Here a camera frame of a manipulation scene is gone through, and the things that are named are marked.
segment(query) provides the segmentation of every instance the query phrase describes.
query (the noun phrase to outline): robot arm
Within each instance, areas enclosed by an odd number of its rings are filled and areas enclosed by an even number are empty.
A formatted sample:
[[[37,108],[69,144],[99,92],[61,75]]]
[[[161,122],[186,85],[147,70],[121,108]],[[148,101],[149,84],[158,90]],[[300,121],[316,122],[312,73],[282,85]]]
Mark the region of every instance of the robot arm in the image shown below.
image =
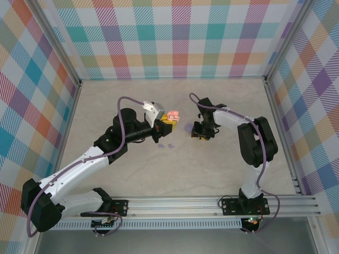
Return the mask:
[[[260,134],[263,138],[266,151],[266,165],[267,168],[270,161],[273,160],[274,155],[278,152],[278,146],[274,139],[272,130],[266,118],[259,117],[253,119],[250,117],[243,117],[230,110],[224,104],[213,106],[208,98],[200,99],[198,102],[202,106],[220,108],[210,109],[198,105],[200,114],[199,122],[195,122],[191,136],[203,140],[214,138],[215,129],[220,126],[229,127],[233,131],[238,132],[240,151],[244,161],[248,164],[249,170],[239,190],[238,203],[244,213],[249,212],[254,206],[263,198],[263,193],[257,186],[257,179],[263,168],[263,149],[260,141],[256,136],[256,130],[250,124],[249,120],[258,126]]]
[[[23,185],[21,208],[27,215],[33,200],[45,186],[48,186],[32,209],[31,221],[39,232],[49,230],[63,217],[89,211],[112,211],[112,199],[101,188],[95,188],[86,194],[66,195],[86,177],[107,167],[125,154],[129,143],[139,143],[147,137],[152,137],[155,143],[158,143],[159,138],[173,131],[176,121],[170,121],[164,116],[165,110],[160,104],[144,102],[143,108],[146,110],[143,122],[137,120],[137,114],[131,108],[123,108],[120,111],[124,127],[124,144],[118,152],[98,158],[116,151],[122,144],[122,128],[119,117],[116,116],[113,125],[74,162],[37,183],[30,179]]]

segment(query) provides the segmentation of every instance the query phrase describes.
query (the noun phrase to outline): enclosure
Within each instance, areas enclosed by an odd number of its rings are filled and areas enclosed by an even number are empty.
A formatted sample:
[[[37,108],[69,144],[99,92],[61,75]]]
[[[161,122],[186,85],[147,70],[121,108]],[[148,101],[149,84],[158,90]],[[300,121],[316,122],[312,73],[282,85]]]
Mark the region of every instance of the enclosure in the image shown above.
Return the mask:
[[[339,252],[338,0],[3,0],[0,18],[0,253]],[[264,196],[265,232],[218,206],[248,166],[236,131],[191,137],[189,93],[268,120],[278,153],[260,184],[281,205]],[[180,117],[70,191],[126,199],[123,226],[96,238],[75,214],[28,238],[23,184],[86,153],[121,96]]]

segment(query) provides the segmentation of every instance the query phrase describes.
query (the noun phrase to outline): checkered pattern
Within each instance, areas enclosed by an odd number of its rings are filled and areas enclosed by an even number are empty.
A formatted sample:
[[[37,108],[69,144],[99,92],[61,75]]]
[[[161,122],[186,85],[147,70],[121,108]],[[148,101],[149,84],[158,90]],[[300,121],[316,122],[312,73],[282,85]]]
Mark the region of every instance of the checkered pattern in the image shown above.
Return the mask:
[[[275,49],[271,55],[271,58],[269,60],[269,63],[268,65],[266,66],[266,69],[265,69],[265,72],[264,72],[264,76],[266,76],[272,66],[272,63],[274,62],[275,60],[275,57],[276,57],[276,54],[278,54],[278,52],[280,51],[282,45],[284,44],[285,42],[285,38],[287,36],[287,34],[289,33],[291,27],[292,27],[292,24],[294,23],[294,21],[296,20],[296,17],[298,16],[299,14],[299,11],[303,5],[303,3],[305,2],[305,0],[298,0],[298,3],[296,4],[296,7],[295,9],[293,10],[293,13],[290,17],[290,19],[288,20],[288,23],[283,31],[283,33],[281,34],[280,36],[280,39],[278,41],[278,44],[275,46]]]
[[[24,0],[0,2],[0,253],[25,237],[22,185],[49,175],[75,84]]]
[[[318,0],[272,89],[307,194],[339,253],[339,1]]]
[[[74,69],[76,70],[76,72],[78,73],[79,76],[82,76],[82,73],[79,69],[79,66],[78,66],[77,62],[75,61],[74,57],[72,56],[72,54],[70,53],[71,51],[70,51],[67,43],[65,42],[65,39],[64,39],[63,35],[61,34],[59,27],[56,25],[54,19],[52,18],[50,11],[47,9],[45,1],[44,0],[38,0],[38,2],[40,4],[40,6],[42,7],[42,9],[43,9],[43,11],[46,15],[46,18],[50,22],[50,25],[53,27],[53,29],[56,33],[56,36],[58,37],[58,39],[59,39],[61,45],[63,46],[66,54],[68,55],[71,63],[73,64]]]
[[[53,3],[76,49],[70,55],[84,66],[80,75],[105,79],[261,76],[290,0]]]

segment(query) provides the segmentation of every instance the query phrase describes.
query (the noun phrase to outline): black bracket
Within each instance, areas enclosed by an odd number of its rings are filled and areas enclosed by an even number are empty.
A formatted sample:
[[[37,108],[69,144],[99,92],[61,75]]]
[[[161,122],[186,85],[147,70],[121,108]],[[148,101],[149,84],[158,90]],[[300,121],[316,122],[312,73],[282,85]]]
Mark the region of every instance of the black bracket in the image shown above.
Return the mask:
[[[199,100],[199,104],[208,106],[208,107],[217,107],[222,108],[226,107],[224,104],[213,105],[208,98],[204,98]],[[191,137],[192,138],[204,138],[205,140],[209,140],[210,138],[215,137],[215,128],[220,127],[214,121],[213,112],[216,110],[207,109],[201,106],[198,106],[200,113],[198,114],[199,118],[203,118],[203,121],[194,122],[194,126],[192,128]]]
[[[37,194],[41,191],[40,184],[33,178],[24,183],[21,195],[21,209],[28,214],[28,211]],[[61,219],[64,206],[55,205],[50,193],[43,193],[33,208],[31,221],[39,232],[45,232],[53,228]]]
[[[243,211],[237,198],[223,198],[221,200],[223,215],[269,215],[270,207],[266,198],[261,198],[257,206],[251,207],[247,213]]]
[[[271,161],[278,152],[278,145],[276,144],[270,124],[268,120],[262,116],[254,119],[254,123],[258,126],[263,138],[266,159],[267,161]],[[243,123],[238,126],[240,152],[242,157],[247,164],[253,165],[255,168],[263,163],[263,149],[260,140],[256,139],[256,135],[256,130],[250,123]]]
[[[111,207],[112,207],[112,213],[117,213],[121,217],[126,217],[127,211],[128,211],[128,200],[121,200],[121,199],[112,200]],[[91,217],[105,217],[105,216],[109,216],[109,215],[89,214],[89,216],[91,216]],[[103,228],[103,229],[104,228],[111,228],[111,227],[114,226],[114,221],[106,222],[106,223],[102,224],[101,220],[92,220],[91,227],[94,228],[95,226],[99,226],[99,228]]]
[[[94,188],[93,191],[97,192],[103,201],[97,212],[102,213],[117,213],[121,217],[127,216],[128,200],[125,199],[112,199],[102,188]],[[81,217],[103,217],[101,214],[81,213]]]

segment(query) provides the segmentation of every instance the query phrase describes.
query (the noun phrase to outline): table surface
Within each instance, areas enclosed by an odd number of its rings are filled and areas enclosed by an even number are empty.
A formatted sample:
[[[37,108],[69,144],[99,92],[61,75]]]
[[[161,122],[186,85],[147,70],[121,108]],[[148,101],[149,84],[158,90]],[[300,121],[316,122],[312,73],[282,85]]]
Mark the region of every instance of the table surface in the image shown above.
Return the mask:
[[[199,111],[188,97],[190,92],[200,98],[209,97],[213,104],[224,103],[246,116],[266,117],[279,152],[262,186],[276,194],[295,194],[262,81],[248,78],[85,81],[61,168],[77,159],[112,125],[121,96],[160,102],[168,111],[178,110],[181,119],[173,133],[160,139],[164,148],[152,138],[142,144],[129,144],[125,155],[89,176],[72,193],[102,187],[111,196],[237,195],[248,170],[240,154],[238,135],[221,127],[210,141],[191,138],[184,127],[198,120]],[[133,108],[138,120],[143,121],[141,106],[125,100],[121,107]]]

